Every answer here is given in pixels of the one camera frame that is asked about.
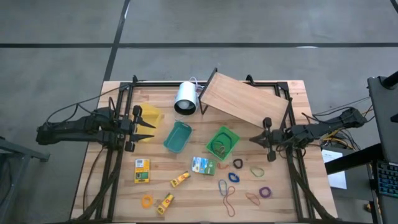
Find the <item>purple rubber band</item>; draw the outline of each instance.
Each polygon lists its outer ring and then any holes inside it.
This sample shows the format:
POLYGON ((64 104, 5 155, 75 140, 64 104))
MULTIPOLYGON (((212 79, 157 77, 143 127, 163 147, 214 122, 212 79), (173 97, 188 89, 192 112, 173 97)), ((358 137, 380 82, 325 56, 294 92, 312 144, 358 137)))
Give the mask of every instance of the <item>purple rubber band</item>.
POLYGON ((269 187, 262 187, 262 188, 260 188, 259 193, 262 198, 267 198, 267 197, 271 196, 272 191, 269 187), (264 195, 262 193, 264 190, 268 190, 268 194, 264 195))

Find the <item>white paper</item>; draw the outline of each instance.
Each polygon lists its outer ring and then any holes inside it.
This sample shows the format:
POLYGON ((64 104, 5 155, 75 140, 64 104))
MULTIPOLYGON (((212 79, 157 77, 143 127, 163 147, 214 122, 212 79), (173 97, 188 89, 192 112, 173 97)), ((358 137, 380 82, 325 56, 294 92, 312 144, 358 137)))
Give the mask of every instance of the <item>white paper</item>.
MULTIPOLYGON (((329 162, 343 156, 341 152, 332 152, 329 150, 322 150, 323 162, 329 162)), ((347 189, 346 173, 344 171, 328 175, 330 187, 340 189, 347 189)))

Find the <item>keyboard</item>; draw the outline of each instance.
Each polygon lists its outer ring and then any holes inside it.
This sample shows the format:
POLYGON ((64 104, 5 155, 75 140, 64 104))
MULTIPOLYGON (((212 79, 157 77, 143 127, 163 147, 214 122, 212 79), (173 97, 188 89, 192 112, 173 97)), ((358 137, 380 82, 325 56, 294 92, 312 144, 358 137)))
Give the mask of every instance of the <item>keyboard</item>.
POLYGON ((377 162, 379 193, 398 198, 398 166, 377 162))

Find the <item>white cylinder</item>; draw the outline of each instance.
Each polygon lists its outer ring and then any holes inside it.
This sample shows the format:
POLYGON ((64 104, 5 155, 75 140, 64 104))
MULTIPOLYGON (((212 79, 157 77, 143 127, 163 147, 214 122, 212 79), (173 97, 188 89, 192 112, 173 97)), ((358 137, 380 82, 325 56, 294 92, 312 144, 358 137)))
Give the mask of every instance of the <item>white cylinder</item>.
POLYGON ((183 82, 175 96, 174 109, 182 115, 191 115, 197 110, 197 87, 191 82, 183 82))

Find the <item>yellow bin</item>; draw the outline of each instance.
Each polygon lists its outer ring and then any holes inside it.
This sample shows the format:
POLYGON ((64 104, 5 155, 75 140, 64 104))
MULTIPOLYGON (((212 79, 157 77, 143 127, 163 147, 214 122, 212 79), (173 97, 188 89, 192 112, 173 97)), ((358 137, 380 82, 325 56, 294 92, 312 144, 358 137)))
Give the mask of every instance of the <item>yellow bin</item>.
MULTIPOLYGON (((159 125, 160 120, 162 119, 162 111, 152 105, 148 104, 141 104, 140 105, 142 108, 142 119, 147 122, 148 124, 151 124, 158 128, 157 126, 159 125)), ((155 133, 156 128, 148 128, 144 127, 141 125, 137 125, 137 134, 151 134, 153 135, 155 133)), ((143 140, 140 140, 141 142, 149 142, 152 138, 146 138, 143 140)))

